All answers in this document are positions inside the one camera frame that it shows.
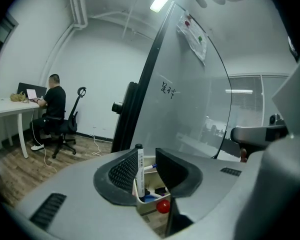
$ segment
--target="glass window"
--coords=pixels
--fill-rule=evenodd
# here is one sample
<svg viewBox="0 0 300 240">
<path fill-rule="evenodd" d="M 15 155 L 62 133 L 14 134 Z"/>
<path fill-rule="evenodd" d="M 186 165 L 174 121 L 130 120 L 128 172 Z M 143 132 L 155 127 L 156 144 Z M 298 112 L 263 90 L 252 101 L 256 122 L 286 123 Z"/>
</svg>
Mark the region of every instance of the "glass window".
<svg viewBox="0 0 300 240">
<path fill-rule="evenodd" d="M 278 114 L 278 109 L 272 101 L 273 95 L 286 80 L 286 77 L 280 76 L 262 76 L 264 89 L 264 120 L 263 126 L 269 125 L 269 118 L 273 114 Z"/>
<path fill-rule="evenodd" d="M 232 88 L 231 111 L 226 130 L 230 138 L 235 127 L 256 127 L 262 125 L 263 94 L 260 76 L 230 77 Z"/>
</svg>

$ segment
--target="red ball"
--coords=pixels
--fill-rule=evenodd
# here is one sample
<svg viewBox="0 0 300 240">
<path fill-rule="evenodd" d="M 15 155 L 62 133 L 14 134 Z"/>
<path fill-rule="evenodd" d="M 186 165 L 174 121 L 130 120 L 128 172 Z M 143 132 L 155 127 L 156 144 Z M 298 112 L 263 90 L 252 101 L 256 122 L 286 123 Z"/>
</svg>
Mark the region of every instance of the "red ball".
<svg viewBox="0 0 300 240">
<path fill-rule="evenodd" d="M 162 200 L 156 204 L 156 209 L 161 214 L 166 214 L 170 211 L 170 202 L 168 200 Z"/>
</svg>

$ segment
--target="white sneaker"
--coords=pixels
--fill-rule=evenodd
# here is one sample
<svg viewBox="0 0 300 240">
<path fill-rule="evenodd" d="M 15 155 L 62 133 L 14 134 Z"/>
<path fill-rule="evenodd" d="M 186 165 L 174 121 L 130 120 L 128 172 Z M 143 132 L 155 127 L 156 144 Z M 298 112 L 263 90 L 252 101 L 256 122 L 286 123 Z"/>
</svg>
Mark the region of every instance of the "white sneaker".
<svg viewBox="0 0 300 240">
<path fill-rule="evenodd" d="M 44 147 L 45 147 L 45 145 L 43 145 L 43 144 L 40 145 L 40 146 L 34 145 L 34 146 L 31 147 L 31 150 L 32 151 L 38 151 L 38 150 L 42 150 Z"/>
<path fill-rule="evenodd" d="M 41 140 L 45 140 L 45 139 L 51 139 L 52 137 L 51 137 L 51 134 L 49 134 L 49 135 L 43 135 L 42 137 L 41 137 Z"/>
</svg>

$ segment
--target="white wall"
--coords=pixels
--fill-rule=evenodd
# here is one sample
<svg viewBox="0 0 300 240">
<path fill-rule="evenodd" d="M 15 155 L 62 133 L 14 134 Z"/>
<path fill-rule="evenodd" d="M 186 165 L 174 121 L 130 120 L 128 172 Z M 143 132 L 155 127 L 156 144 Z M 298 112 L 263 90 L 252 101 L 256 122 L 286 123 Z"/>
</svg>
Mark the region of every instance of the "white wall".
<svg viewBox="0 0 300 240">
<path fill-rule="evenodd" d="M 19 82 L 38 85 L 51 50 L 73 22 L 69 0 L 15 0 L 8 12 L 18 25 L 0 53 L 0 98 L 16 93 Z M 24 118 L 25 130 L 31 117 Z M 16 134 L 16 120 L 9 119 Z M 0 141 L 5 137 L 0 131 Z"/>
<path fill-rule="evenodd" d="M 77 30 L 60 51 L 49 74 L 59 74 L 66 92 L 67 118 L 86 87 L 77 106 L 79 133 L 113 138 L 118 115 L 113 102 L 122 102 L 129 82 L 139 82 L 152 41 L 131 35 L 128 29 L 104 20 L 89 19 L 88 27 Z"/>
</svg>

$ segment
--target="office chair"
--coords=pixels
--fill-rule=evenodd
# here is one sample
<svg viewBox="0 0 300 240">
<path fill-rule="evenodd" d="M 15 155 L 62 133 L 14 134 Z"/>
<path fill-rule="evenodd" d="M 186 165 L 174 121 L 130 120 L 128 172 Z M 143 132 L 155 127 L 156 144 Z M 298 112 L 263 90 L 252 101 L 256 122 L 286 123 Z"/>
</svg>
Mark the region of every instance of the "office chair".
<svg viewBox="0 0 300 240">
<path fill-rule="evenodd" d="M 75 139 L 66 139 L 66 134 L 75 134 L 77 131 L 76 117 L 77 117 L 78 112 L 75 113 L 75 111 L 76 111 L 76 107 L 78 105 L 80 98 L 85 96 L 86 89 L 87 89 L 86 87 L 80 87 L 78 89 L 78 92 L 77 92 L 78 98 L 76 98 L 75 104 L 69 115 L 68 120 L 64 120 L 63 118 L 56 117 L 56 116 L 50 116 L 50 115 L 46 116 L 48 121 L 51 123 L 50 125 L 54 124 L 53 128 L 50 128 L 49 130 L 51 132 L 54 132 L 56 135 L 59 135 L 58 140 L 53 141 L 53 142 L 57 142 L 57 147 L 55 148 L 54 153 L 52 155 L 53 159 L 56 158 L 58 152 L 61 150 L 63 145 L 68 147 L 69 149 L 71 149 L 73 151 L 72 154 L 74 154 L 74 155 L 76 154 L 76 150 L 68 144 L 68 142 L 73 142 L 74 144 L 76 144 L 76 140 Z"/>
</svg>

